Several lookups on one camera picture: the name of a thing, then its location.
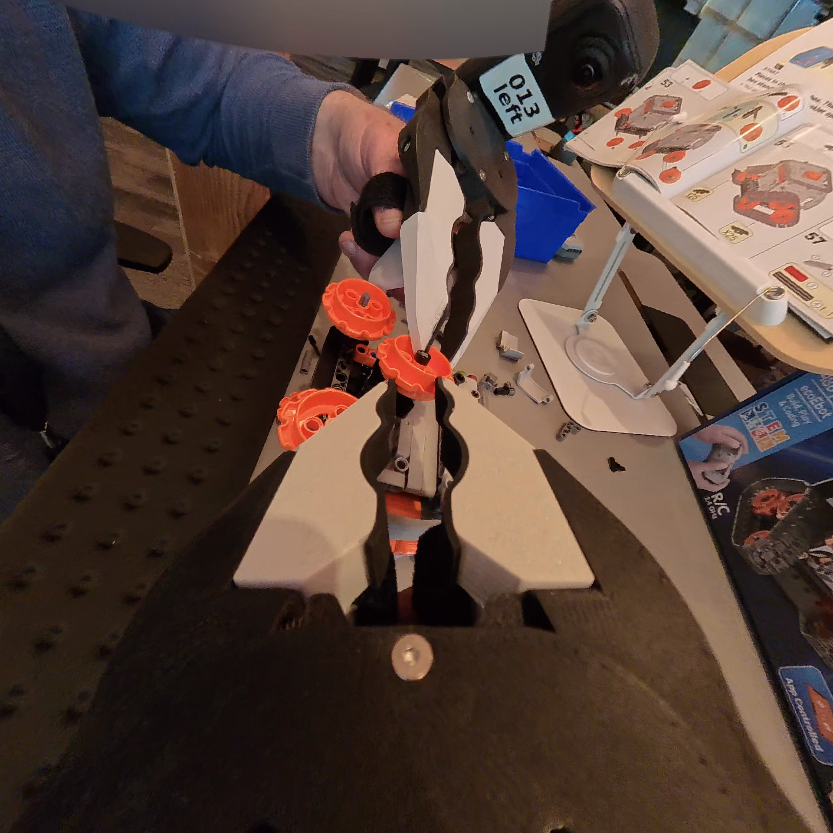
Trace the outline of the person's left forearm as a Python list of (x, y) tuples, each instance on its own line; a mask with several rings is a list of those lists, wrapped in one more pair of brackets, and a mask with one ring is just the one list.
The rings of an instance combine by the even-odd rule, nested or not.
[(69, 9), (99, 114), (195, 166), (335, 209), (314, 185), (312, 142), (325, 97), (344, 84), (274, 53), (177, 36)]

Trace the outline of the printed instruction manual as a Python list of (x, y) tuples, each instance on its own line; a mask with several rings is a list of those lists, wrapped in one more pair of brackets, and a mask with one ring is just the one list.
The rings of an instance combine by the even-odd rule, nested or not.
[(831, 318), (831, 49), (776, 54), (725, 83), (687, 61), (568, 142), (610, 194), (732, 289), (786, 285)]

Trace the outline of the black dimpled mat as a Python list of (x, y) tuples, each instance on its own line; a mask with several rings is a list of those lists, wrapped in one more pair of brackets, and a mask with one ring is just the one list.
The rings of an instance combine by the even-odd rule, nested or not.
[(134, 609), (248, 483), (346, 225), (273, 197), (2, 526), (2, 827)]

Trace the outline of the blue plastic bin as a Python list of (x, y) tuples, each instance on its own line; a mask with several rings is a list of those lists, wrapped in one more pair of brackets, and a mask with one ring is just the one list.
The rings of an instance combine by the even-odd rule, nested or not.
[(595, 205), (540, 151), (527, 153), (517, 141), (505, 148), (518, 185), (515, 257), (549, 262)]

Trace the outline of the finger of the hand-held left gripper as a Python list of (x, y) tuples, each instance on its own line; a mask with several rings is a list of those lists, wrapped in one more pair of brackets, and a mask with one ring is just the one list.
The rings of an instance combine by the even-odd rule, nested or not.
[(463, 213), (464, 196), (453, 167), (435, 159), (426, 208), (402, 225), (401, 286), (390, 291), (404, 306), (414, 348), (428, 348), (446, 318), (453, 230)]
[(454, 282), (441, 353), (455, 366), (505, 283), (515, 254), (515, 213), (464, 224), (453, 241)]

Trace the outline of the wooden book stand white base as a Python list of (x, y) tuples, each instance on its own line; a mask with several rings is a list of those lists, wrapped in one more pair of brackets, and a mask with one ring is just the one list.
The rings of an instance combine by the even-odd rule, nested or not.
[[(771, 56), (776, 54), (795, 57), (818, 47), (831, 49), (831, 45), (829, 20), (803, 34), (791, 33), (787, 43), (776, 46), (732, 80), (721, 81), (732, 83), (744, 78), (751, 68), (759, 62), (769, 62)], [(746, 284), (732, 289), (730, 282), (721, 277), (715, 267), (704, 269), (698, 266), (661, 237), (640, 229), (610, 194), (613, 170), (592, 166), (594, 170), (600, 168), (608, 175), (602, 196), (611, 208), (623, 216), (625, 223), (584, 309), (533, 300), (519, 303), (521, 317), (569, 419), (592, 431), (671, 436), (675, 430), (672, 416), (659, 396), (667, 390), (674, 390), (705, 345), (738, 318), (747, 330), (766, 331), (763, 341), (777, 356), (783, 353), (781, 348), (776, 347), (776, 342), (781, 337), (780, 330), (785, 328), (784, 322), (789, 313), (807, 325), (818, 338), (831, 341), (832, 312), (830, 319), (820, 321), (803, 308), (797, 309), (790, 303), (787, 287), (782, 282), (754, 293), (749, 292)], [(654, 382), (649, 381), (640, 369), (613, 325), (600, 315), (602, 300), (636, 234), (657, 246), (713, 299), (717, 307), (716, 317), (705, 326), (703, 333)]]

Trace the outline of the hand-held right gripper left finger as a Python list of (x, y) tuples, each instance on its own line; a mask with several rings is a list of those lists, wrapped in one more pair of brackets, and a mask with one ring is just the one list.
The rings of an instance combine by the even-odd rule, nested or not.
[(377, 479), (396, 403), (395, 385), (379, 384), (283, 455), (289, 466), (236, 569), (237, 587), (355, 600), (383, 585), (391, 552)]

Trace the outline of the person's left hand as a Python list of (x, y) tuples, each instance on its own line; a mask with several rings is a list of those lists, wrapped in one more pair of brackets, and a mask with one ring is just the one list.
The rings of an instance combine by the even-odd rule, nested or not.
[(399, 120), (353, 92), (328, 93), (318, 109), (311, 142), (314, 186), (328, 207), (349, 214), (367, 182), (390, 172), (405, 176)]

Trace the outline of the orange toy gear wheel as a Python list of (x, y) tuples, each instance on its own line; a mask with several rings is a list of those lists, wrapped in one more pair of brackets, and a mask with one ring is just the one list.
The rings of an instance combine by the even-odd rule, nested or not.
[(434, 401), (436, 380), (452, 379), (450, 361), (436, 348), (429, 351), (429, 361), (421, 364), (408, 335), (388, 338), (377, 346), (380, 372), (386, 380), (393, 380), (397, 391), (413, 401)]
[(330, 284), (321, 305), (331, 324), (356, 341), (381, 340), (390, 335), (397, 321), (385, 291), (360, 278)]
[(276, 412), (277, 436), (282, 448), (295, 452), (325, 424), (357, 402), (344, 390), (327, 387), (297, 391), (284, 397)]

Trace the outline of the blue robot kit box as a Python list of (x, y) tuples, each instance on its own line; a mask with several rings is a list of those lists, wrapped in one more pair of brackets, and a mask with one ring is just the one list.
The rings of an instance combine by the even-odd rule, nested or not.
[(798, 371), (677, 448), (831, 828), (832, 377)]

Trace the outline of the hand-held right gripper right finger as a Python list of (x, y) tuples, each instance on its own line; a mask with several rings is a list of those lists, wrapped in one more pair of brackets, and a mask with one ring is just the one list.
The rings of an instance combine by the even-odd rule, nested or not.
[(436, 386), (444, 437), (461, 447), (444, 521), (459, 550), (456, 583), (469, 595), (586, 589), (594, 574), (533, 446), (476, 403)]

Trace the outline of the black grey toy robot vehicle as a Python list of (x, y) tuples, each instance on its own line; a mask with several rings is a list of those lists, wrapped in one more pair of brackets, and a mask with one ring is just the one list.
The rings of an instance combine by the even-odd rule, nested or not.
[[(307, 338), (300, 373), (315, 389), (342, 390), (359, 399), (386, 381), (377, 345), (349, 338), (333, 325), (318, 324)], [(398, 561), (412, 560), (419, 538), (442, 519), (444, 468), (441, 430), (434, 405), (397, 394), (387, 463), (378, 477), (386, 491), (390, 548)]]

